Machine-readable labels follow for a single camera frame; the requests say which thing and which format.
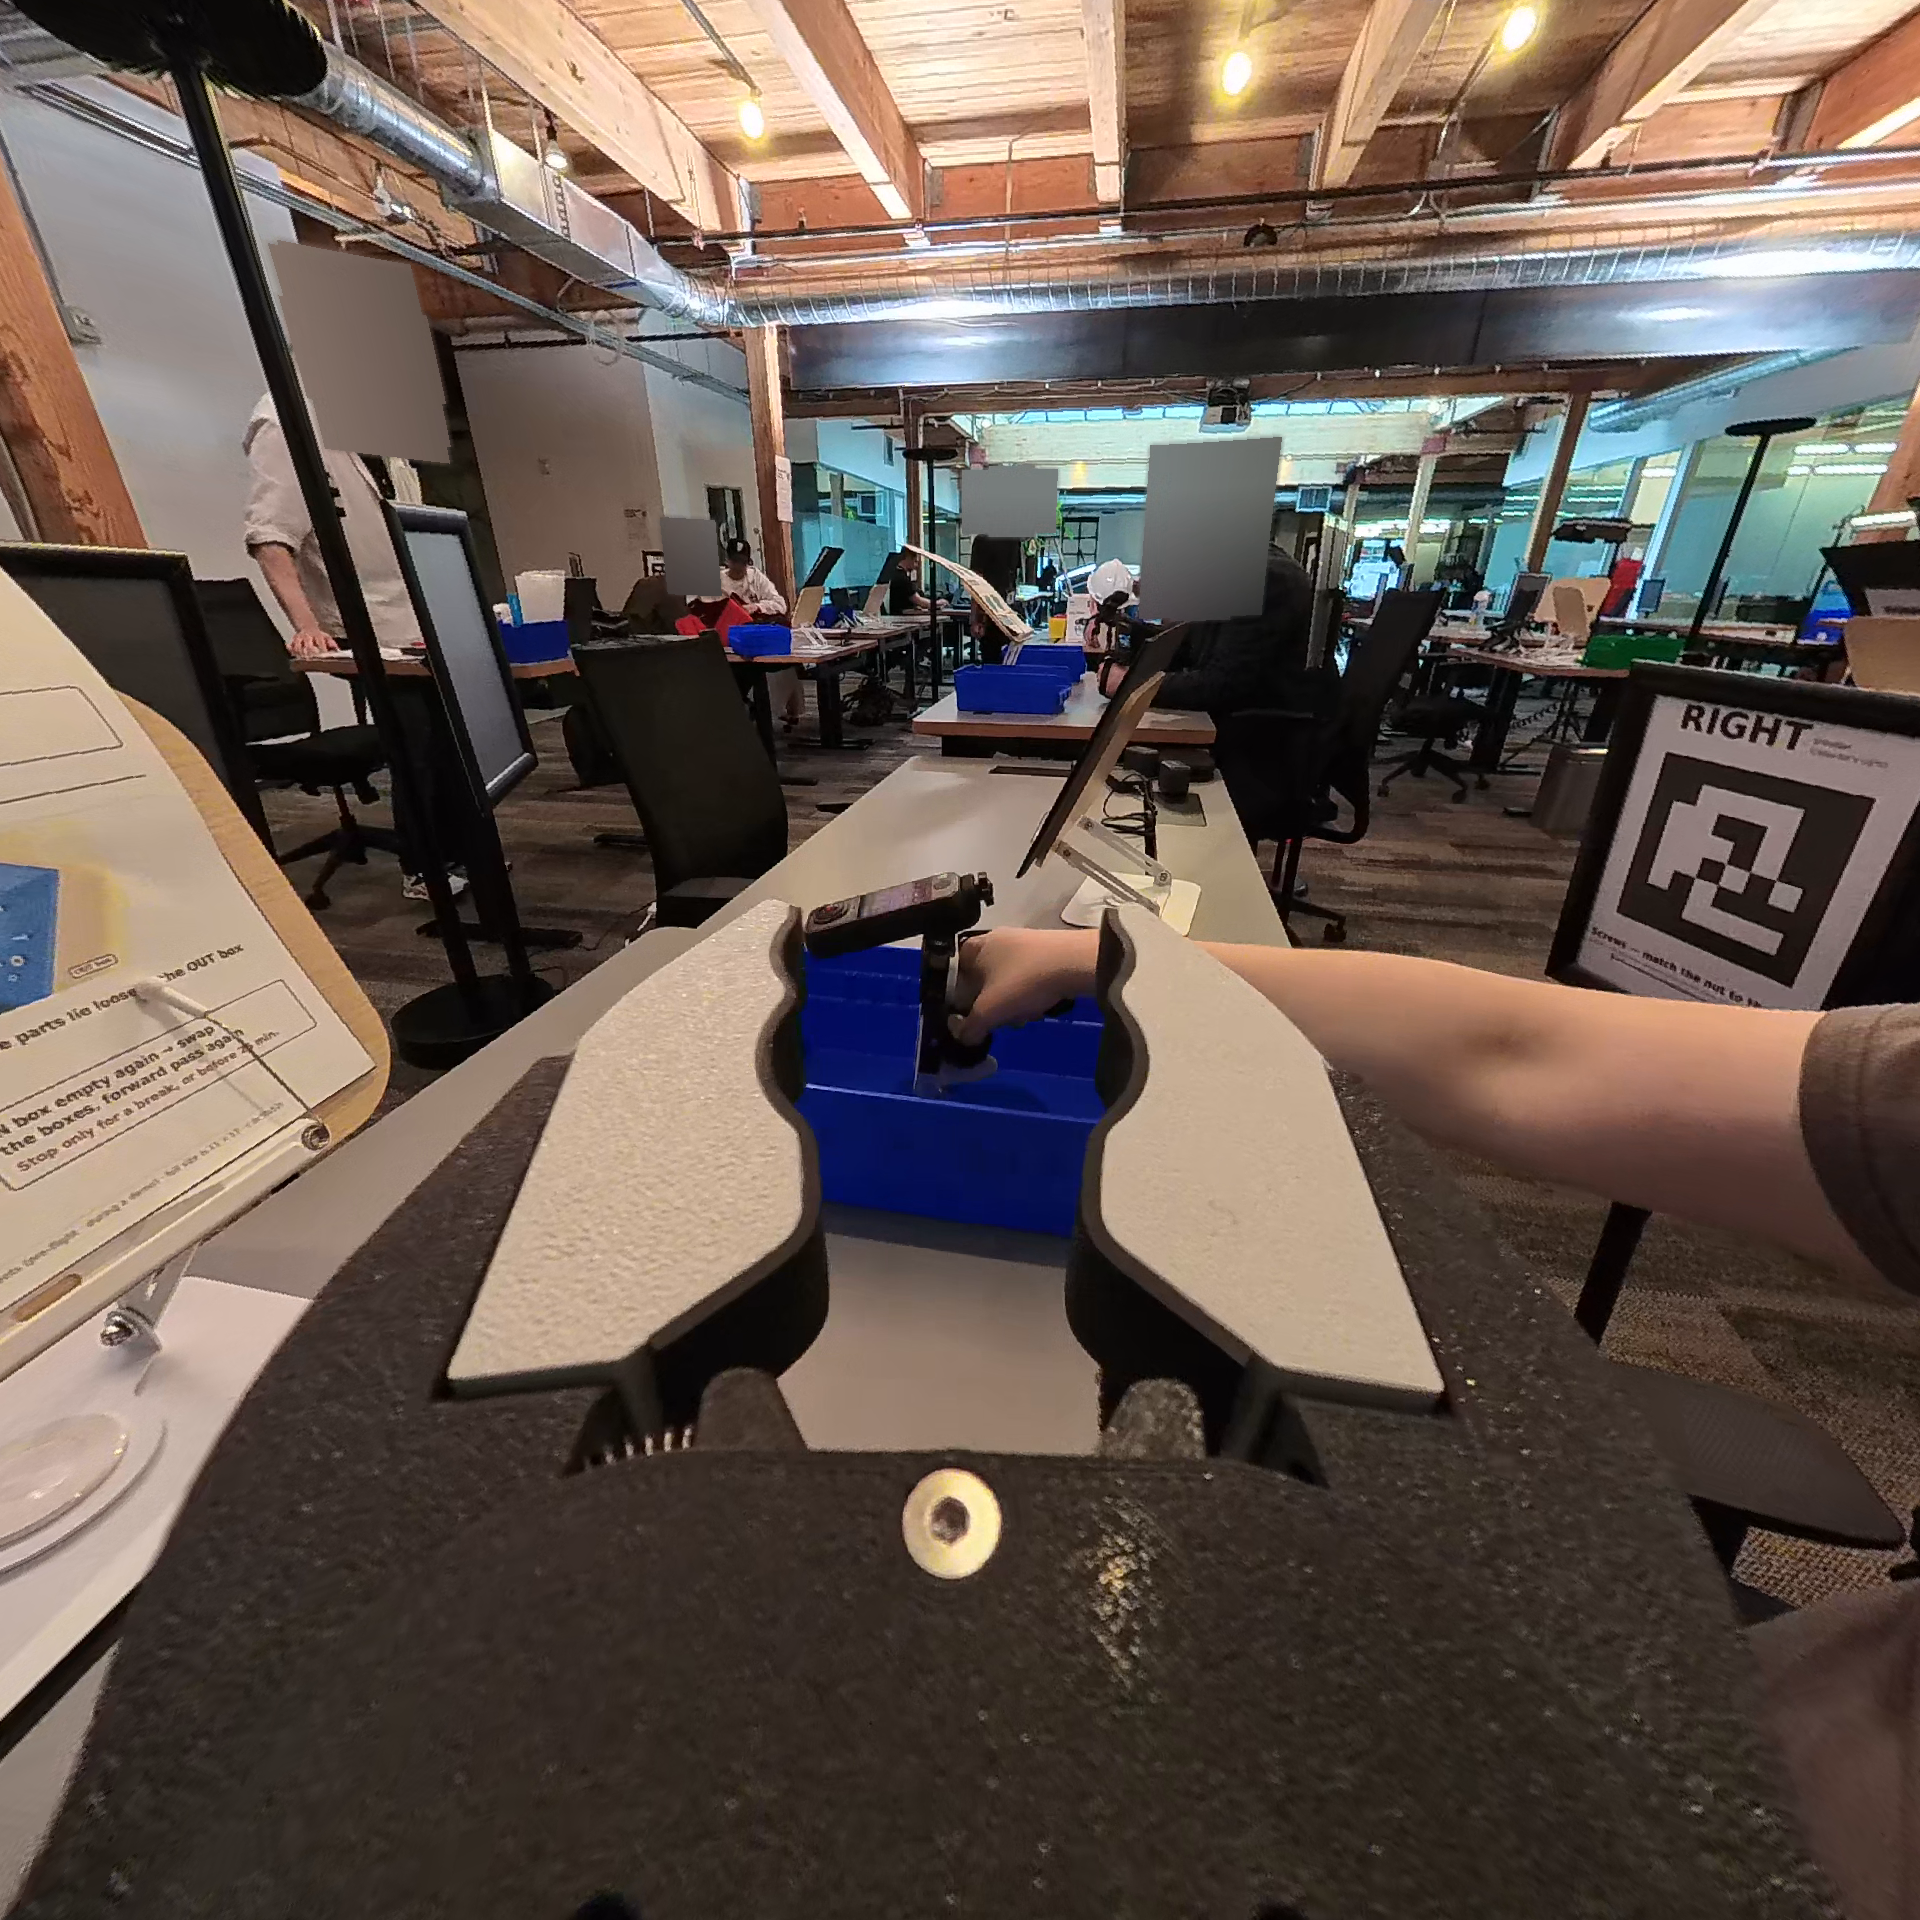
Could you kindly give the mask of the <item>black framed floor panel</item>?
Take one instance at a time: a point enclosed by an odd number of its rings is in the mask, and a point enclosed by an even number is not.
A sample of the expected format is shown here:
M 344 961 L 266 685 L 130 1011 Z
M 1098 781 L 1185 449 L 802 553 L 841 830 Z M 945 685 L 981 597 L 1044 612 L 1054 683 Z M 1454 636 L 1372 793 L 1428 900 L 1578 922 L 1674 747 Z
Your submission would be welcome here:
M 510 861 L 496 834 L 496 805 L 538 769 L 538 753 L 478 579 L 468 519 L 398 500 L 384 505 L 384 516 L 436 687 L 449 766 L 440 783 L 465 815 L 478 931 L 514 953 L 577 949 L 582 934 L 573 927 L 521 923 Z

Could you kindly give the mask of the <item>clear tablet stand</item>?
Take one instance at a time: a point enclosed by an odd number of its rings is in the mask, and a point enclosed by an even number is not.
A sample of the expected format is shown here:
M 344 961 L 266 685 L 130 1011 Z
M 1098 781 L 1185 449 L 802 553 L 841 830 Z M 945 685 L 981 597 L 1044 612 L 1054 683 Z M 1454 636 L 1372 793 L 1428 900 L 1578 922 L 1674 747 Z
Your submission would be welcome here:
M 1098 927 L 1109 907 L 1142 905 L 1176 933 L 1192 931 L 1202 890 L 1176 877 L 1141 839 L 1083 815 L 1057 836 L 1049 854 L 1082 873 L 1082 884 L 1060 909 L 1060 923 Z

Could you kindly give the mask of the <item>instruction sheet on stand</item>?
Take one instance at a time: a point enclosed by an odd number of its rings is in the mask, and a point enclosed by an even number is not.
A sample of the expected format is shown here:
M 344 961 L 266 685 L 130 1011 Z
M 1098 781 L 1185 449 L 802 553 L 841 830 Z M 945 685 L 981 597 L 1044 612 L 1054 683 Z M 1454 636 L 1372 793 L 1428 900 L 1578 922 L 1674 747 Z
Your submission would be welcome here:
M 9 1375 L 323 1162 L 392 1049 L 198 749 L 3 604 Z

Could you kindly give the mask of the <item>wooden desk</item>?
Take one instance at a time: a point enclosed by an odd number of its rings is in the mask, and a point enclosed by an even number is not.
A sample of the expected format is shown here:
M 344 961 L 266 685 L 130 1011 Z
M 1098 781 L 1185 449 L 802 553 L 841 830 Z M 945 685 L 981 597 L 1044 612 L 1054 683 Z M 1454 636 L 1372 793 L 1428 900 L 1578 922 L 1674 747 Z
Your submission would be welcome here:
M 1074 683 L 1066 707 L 1057 714 L 961 710 L 956 695 L 947 693 L 938 705 L 916 714 L 912 732 L 934 739 L 947 757 L 1005 753 L 1069 759 L 1091 742 L 1106 705 L 1093 677 Z M 1129 739 L 1157 753 L 1208 753 L 1217 732 L 1202 710 L 1150 707 Z

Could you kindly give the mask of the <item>white board stand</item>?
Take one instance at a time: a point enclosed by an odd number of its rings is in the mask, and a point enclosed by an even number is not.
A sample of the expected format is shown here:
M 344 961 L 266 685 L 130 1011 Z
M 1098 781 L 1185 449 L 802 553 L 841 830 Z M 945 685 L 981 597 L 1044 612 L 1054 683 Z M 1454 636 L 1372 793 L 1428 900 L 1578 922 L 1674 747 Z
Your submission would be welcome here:
M 77 1539 L 129 1500 L 158 1463 L 165 1413 L 144 1396 L 160 1356 L 160 1316 L 192 1254 L 166 1266 L 43 1353 L 51 1375 L 24 1383 L 5 1405 L 3 1572 L 11 1574 Z

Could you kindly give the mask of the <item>person's right forearm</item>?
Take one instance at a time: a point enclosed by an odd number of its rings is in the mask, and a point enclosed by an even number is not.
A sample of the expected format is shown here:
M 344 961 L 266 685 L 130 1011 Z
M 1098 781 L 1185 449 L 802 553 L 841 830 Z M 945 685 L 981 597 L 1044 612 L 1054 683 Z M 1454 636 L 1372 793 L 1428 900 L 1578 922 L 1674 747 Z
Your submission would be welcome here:
M 1425 1139 L 1873 1274 L 1804 1141 L 1813 1012 L 1584 991 L 1392 953 L 1208 951 Z

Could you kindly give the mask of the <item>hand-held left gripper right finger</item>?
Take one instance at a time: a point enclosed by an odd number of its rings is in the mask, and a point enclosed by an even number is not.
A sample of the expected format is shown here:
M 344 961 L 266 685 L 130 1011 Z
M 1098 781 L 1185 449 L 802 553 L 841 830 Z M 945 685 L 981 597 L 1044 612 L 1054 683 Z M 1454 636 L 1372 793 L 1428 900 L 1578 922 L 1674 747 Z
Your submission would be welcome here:
M 1098 938 L 1102 1037 L 1068 1316 L 1102 1417 L 1182 1381 L 1212 1444 L 1282 1401 L 1413 1417 L 1444 1379 L 1318 1051 L 1257 988 L 1122 905 Z

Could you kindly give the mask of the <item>black pole floor stand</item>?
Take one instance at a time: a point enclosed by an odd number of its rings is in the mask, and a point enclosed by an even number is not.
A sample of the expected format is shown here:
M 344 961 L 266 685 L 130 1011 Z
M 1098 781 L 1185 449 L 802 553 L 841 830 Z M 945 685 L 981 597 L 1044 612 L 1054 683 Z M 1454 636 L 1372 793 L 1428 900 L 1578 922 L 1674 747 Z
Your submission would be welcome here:
M 507 1033 L 546 997 L 546 985 L 524 953 L 510 951 L 505 973 L 485 973 L 449 890 L 427 805 L 417 797 L 387 665 L 368 604 L 337 511 L 320 431 L 309 411 L 297 361 L 281 327 L 243 188 L 212 106 L 212 89 L 259 101 L 302 99 L 330 77 L 330 49 L 300 11 L 281 2 L 20 2 L 20 14 L 66 46 L 108 68 L 165 73 L 176 85 L 181 111 L 198 158 L 212 220 L 246 311 L 256 357 L 268 378 L 280 427 L 290 445 L 300 489 L 340 611 L 356 681 L 366 693 L 382 746 L 392 757 L 393 789 L 405 822 L 417 834 L 420 877 L 435 909 L 450 982 L 424 991 L 393 1015 L 398 1054 L 418 1068 L 453 1068 Z

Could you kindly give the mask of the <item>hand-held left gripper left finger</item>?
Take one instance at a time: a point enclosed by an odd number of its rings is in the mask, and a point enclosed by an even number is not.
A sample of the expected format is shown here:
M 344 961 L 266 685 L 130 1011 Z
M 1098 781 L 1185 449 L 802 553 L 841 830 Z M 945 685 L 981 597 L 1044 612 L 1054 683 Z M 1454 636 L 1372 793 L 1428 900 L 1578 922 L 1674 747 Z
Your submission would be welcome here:
M 826 1329 L 818 1147 L 798 1110 L 800 911 L 763 900 L 573 1049 L 449 1359 L 457 1399 L 606 1388 L 633 1435 Z

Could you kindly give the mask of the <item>person's right hand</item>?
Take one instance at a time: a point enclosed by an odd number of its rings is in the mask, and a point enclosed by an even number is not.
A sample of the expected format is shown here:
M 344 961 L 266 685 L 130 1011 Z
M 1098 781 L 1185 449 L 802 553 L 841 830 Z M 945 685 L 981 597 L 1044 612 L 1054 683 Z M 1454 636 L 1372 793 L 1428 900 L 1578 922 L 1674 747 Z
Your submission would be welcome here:
M 961 942 L 949 1033 L 965 1046 L 1098 991 L 1093 927 L 992 927 Z

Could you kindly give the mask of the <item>black flat chair pad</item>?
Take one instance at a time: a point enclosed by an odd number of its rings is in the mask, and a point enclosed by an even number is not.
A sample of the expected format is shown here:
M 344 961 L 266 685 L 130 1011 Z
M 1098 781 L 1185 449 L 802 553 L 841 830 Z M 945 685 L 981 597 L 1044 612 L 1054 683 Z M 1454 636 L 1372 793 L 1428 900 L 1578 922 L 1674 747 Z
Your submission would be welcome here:
M 1609 1359 L 1726 1572 L 1752 1530 L 1813 1545 L 1897 1549 L 1905 1525 L 1820 1426 L 1726 1385 Z

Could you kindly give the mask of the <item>black floor lamp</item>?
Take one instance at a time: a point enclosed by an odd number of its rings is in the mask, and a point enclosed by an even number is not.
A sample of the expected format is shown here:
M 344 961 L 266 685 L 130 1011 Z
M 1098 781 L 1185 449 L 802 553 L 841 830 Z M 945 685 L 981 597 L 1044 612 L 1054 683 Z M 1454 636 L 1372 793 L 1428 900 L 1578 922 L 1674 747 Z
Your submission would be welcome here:
M 1705 625 L 1708 625 L 1710 614 L 1714 614 L 1716 609 L 1718 609 L 1721 590 L 1724 590 L 1724 581 L 1726 581 L 1726 569 L 1729 569 L 1729 563 L 1732 557 L 1732 549 L 1734 549 L 1737 532 L 1739 532 L 1741 519 L 1746 515 L 1748 500 L 1752 500 L 1752 497 L 1758 486 L 1760 469 L 1765 467 L 1769 445 L 1781 437 L 1802 435 L 1802 431 L 1810 430 L 1813 423 L 1814 421 L 1810 415 L 1773 415 L 1773 418 L 1748 418 L 1748 421 L 1729 426 L 1726 435 L 1731 438 L 1737 438 L 1737 442 L 1748 442 L 1752 452 L 1748 452 L 1748 460 L 1746 460 L 1746 469 L 1745 469 L 1745 476 L 1741 476 L 1739 491 L 1734 493 L 1734 505 L 1732 505 L 1732 509 L 1729 515 L 1729 521 L 1726 521 L 1726 529 L 1721 532 L 1721 540 L 1718 540 L 1718 547 L 1716 547 L 1710 573 L 1708 573 L 1708 583 L 1702 585 L 1701 597 L 1697 601 L 1697 611 L 1692 614 L 1692 622 L 1686 625 L 1686 636 L 1682 639 L 1682 657 L 1699 649 L 1701 636 L 1705 633 Z
M 945 590 L 939 577 L 939 500 L 938 474 L 957 463 L 965 455 L 963 443 L 925 443 L 916 438 L 904 443 L 904 462 L 910 463 L 921 482 L 921 503 L 915 525 L 920 529 L 908 545 L 920 553 L 921 594 L 928 598 L 928 699 L 934 701 L 945 693 Z

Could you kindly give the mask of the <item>black tablet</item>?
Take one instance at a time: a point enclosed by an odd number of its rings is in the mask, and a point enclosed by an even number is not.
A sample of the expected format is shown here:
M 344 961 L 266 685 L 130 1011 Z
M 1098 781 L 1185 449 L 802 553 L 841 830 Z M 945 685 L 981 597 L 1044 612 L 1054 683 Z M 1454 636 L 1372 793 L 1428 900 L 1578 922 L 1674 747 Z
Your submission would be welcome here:
M 1016 871 L 1017 877 L 1034 873 L 1043 859 L 1052 857 L 1060 847 L 1068 830 L 1083 822 L 1088 815 L 1088 803 L 1093 799 L 1091 789 L 1104 783 L 1120 753 L 1132 742 L 1141 715 L 1152 707 L 1160 683 L 1170 660 L 1177 657 L 1185 636 L 1186 625 L 1176 622 L 1152 639 L 1142 639 L 1136 646 L 1120 691 L 1106 701 L 1102 715 L 1098 717 L 1088 747 L 1074 763 L 1064 791 L 1052 803 L 1043 825 L 1028 843 L 1028 850 Z

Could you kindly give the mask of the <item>black framed marker sign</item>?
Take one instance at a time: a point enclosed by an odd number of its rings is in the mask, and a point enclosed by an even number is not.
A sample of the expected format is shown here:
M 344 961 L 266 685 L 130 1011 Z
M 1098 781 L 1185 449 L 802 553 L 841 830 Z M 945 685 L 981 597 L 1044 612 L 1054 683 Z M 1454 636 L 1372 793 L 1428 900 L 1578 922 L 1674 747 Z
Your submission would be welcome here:
M 1915 701 L 1636 669 L 1547 971 L 1817 1019 L 1915 1009 Z

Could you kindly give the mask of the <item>silver ventilation duct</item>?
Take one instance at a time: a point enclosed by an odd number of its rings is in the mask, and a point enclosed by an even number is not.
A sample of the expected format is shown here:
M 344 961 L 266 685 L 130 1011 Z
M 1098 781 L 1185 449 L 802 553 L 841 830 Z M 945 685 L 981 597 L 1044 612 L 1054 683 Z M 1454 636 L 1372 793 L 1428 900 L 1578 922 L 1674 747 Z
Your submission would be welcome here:
M 709 329 L 813 327 L 878 319 L 957 319 L 1066 311 L 1248 305 L 1308 297 L 1410 297 L 1452 293 L 1558 291 L 1589 286 L 1716 284 L 1802 277 L 1860 278 L 1913 273 L 1915 233 L 1833 231 L 1809 237 L 1701 237 L 1662 245 L 1547 252 L 1414 252 L 1396 255 L 1235 249 L 1221 255 L 1091 260 L 965 258 L 932 273 L 915 255 L 870 278 L 802 284 L 790 277 L 701 277 L 668 262 L 624 214 L 498 130 L 468 138 L 449 129 L 395 85 L 325 44 L 323 83 L 294 108 L 360 134 L 425 171 L 449 207 L 478 221 L 566 277 L 612 297 Z

